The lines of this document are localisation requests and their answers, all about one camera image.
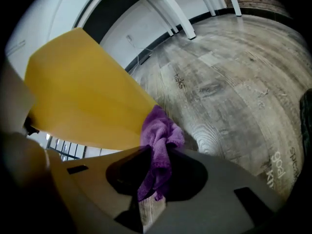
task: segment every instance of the baseboard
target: baseboard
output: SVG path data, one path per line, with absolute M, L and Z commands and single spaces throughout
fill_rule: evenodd
M 168 39 L 170 35 L 168 32 L 165 34 L 161 35 L 159 38 L 157 38 L 155 41 L 153 41 L 150 45 L 148 45 L 146 48 L 147 49 L 155 49 L 158 45 L 163 43 L 166 39 Z M 144 63 L 148 57 L 150 56 L 151 51 L 143 49 L 143 51 L 138 55 L 138 64 L 141 65 Z M 132 62 L 129 63 L 129 65 L 125 68 L 125 71 L 130 72 L 131 69 L 137 66 L 137 57 L 132 60 Z
M 240 11 L 243 15 L 252 15 L 252 16 L 257 16 L 257 17 L 262 17 L 262 18 L 267 18 L 270 20 L 274 20 L 277 21 L 281 24 L 284 24 L 294 30 L 297 30 L 296 24 L 294 23 L 294 20 L 292 18 L 289 18 L 287 16 L 284 16 L 280 13 L 277 12 L 273 12 L 273 11 L 269 11 L 269 10 L 263 10 L 263 9 L 255 9 L 255 8 L 240 8 Z M 222 16 L 225 14 L 235 14 L 235 11 L 233 8 L 225 8 L 225 9 L 220 9 L 220 10 L 216 10 L 215 11 L 216 16 Z M 212 17 L 210 12 L 201 14 L 199 16 L 196 16 L 194 18 L 190 19 L 190 23 L 194 24 L 197 23 L 199 21 L 203 21 L 205 19 L 208 19 Z M 180 31 L 182 30 L 182 26 L 181 24 L 176 26 L 177 29 Z M 154 49 L 156 48 L 158 45 L 160 45 L 162 42 L 164 42 L 166 39 L 168 39 L 170 36 L 168 33 L 163 34 L 162 36 L 160 36 L 159 38 L 157 38 L 154 42 L 152 42 L 147 49 Z M 139 59 L 139 65 L 141 65 L 142 63 L 144 63 L 148 57 L 149 57 L 150 51 L 144 49 L 139 55 L 138 55 L 138 59 Z M 130 70 L 132 70 L 132 68 L 137 66 L 137 57 L 134 58 L 132 60 L 132 62 L 129 63 L 129 65 L 125 68 L 125 70 L 127 72 L 130 72 Z

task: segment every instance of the dark hole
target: dark hole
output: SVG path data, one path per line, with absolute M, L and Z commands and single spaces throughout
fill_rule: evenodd
M 263 224 L 273 216 L 273 212 L 248 187 L 234 190 L 255 226 Z
M 82 172 L 84 170 L 87 170 L 88 167 L 85 165 L 81 165 L 81 166 L 75 166 L 75 167 L 71 167 L 71 168 L 67 168 L 67 171 L 69 174 L 75 174 L 75 173 L 79 173 Z

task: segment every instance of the purple cloth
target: purple cloth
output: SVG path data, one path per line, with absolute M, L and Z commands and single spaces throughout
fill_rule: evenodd
M 158 105 L 146 117 L 140 137 L 141 146 L 151 146 L 151 167 L 137 191 L 138 201 L 145 199 L 150 191 L 156 191 L 156 201 L 162 199 L 168 190 L 166 182 L 171 177 L 171 164 L 167 153 L 167 144 L 182 147 L 184 144 L 183 131 Z

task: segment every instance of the yellow panel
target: yellow panel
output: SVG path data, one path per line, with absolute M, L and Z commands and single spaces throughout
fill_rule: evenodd
M 29 59 L 25 83 L 36 97 L 33 126 L 82 145 L 139 145 L 156 102 L 81 28 L 41 47 Z

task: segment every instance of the white wall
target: white wall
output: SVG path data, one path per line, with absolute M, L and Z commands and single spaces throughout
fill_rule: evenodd
M 166 33 L 155 15 L 138 1 L 128 9 L 107 32 L 100 45 L 123 68 L 149 44 Z M 130 35 L 134 48 L 126 39 Z
M 70 31 L 88 0 L 35 0 L 18 22 L 5 48 L 24 79 L 29 57 L 49 40 Z
M 153 1 L 170 13 L 176 25 L 180 24 L 162 0 Z M 203 0 L 176 0 L 176 2 L 188 19 L 209 12 Z M 225 3 L 220 3 L 220 0 L 212 0 L 212 3 L 216 10 L 225 8 Z M 166 29 L 148 7 L 139 1 L 114 23 L 100 45 L 120 66 L 126 68 L 143 51 L 143 49 L 134 48 L 127 41 L 127 35 L 131 36 L 136 47 L 146 48 L 164 33 L 166 33 Z

